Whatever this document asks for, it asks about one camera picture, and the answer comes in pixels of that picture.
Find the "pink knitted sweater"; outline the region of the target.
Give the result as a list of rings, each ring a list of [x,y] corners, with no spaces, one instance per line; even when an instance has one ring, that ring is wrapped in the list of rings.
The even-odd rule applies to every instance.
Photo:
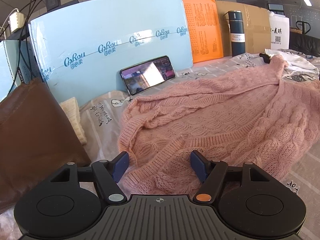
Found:
[[[319,139],[319,81],[286,81],[286,66],[274,56],[265,66],[189,79],[133,99],[119,136],[120,151],[130,156],[123,188],[130,194],[195,194],[194,150],[285,177]]]

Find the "brown leather bag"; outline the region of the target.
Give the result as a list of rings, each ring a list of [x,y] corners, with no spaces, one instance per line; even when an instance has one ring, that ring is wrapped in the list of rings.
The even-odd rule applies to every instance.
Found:
[[[21,84],[1,102],[1,212],[67,162],[91,161],[48,86]]]

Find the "cream knitted cloth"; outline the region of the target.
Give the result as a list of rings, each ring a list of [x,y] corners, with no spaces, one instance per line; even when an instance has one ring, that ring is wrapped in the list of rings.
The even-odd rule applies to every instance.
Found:
[[[60,103],[60,107],[64,111],[65,115],[67,116],[71,126],[78,137],[79,141],[82,145],[87,144],[87,138],[85,136],[85,132],[83,127],[81,126],[81,119],[80,119],[80,111],[78,102],[75,97],[72,97],[62,103]]]

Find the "white garment pile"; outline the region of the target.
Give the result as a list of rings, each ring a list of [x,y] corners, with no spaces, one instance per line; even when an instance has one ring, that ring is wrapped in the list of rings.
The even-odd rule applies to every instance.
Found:
[[[265,49],[270,57],[280,55],[288,63],[287,69],[292,72],[304,72],[319,76],[319,57],[306,55],[291,49]]]

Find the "black garment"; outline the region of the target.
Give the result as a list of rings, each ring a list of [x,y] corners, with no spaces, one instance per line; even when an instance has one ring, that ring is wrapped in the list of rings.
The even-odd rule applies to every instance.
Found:
[[[265,53],[260,53],[259,56],[263,59],[263,61],[266,63],[266,64],[269,64],[271,62],[271,57],[270,55],[267,55]]]

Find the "smartphone with lit screen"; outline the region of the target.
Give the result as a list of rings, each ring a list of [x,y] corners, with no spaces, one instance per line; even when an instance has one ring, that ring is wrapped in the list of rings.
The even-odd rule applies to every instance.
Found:
[[[130,95],[139,94],[176,77],[168,56],[145,61],[120,71],[121,79]]]

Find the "large light blue box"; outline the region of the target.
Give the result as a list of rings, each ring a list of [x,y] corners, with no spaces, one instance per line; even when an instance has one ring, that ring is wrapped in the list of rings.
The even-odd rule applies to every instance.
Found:
[[[193,65],[182,0],[90,0],[32,20],[29,33],[57,102],[124,90],[122,69],[158,57],[174,70]]]

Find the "dark teal thermos bottle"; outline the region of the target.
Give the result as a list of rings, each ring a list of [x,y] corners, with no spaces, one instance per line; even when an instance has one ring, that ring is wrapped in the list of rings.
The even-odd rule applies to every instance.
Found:
[[[246,52],[245,47],[245,28],[242,12],[231,10],[226,13],[231,38],[232,57]]]

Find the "white printed bag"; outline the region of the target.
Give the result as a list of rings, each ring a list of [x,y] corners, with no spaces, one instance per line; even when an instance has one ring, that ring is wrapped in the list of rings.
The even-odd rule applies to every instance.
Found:
[[[289,49],[290,20],[284,15],[269,12],[271,28],[271,49]]]

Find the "brown cardboard box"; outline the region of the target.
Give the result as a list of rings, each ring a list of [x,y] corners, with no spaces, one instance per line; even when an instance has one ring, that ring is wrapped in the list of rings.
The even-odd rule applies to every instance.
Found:
[[[216,1],[221,30],[223,55],[231,56],[228,12],[240,11],[244,21],[246,52],[262,53],[271,48],[271,28],[267,9],[243,3]]]

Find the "white power strip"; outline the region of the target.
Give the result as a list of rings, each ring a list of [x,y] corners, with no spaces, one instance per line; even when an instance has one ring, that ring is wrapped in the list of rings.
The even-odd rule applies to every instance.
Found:
[[[15,8],[9,16],[10,32],[14,33],[18,29],[21,29],[25,23],[25,14]]]

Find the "orange printed board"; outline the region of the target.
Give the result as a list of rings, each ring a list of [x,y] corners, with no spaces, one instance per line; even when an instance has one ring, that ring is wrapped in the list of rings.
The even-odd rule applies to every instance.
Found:
[[[193,62],[223,57],[221,29],[215,0],[183,0]]]

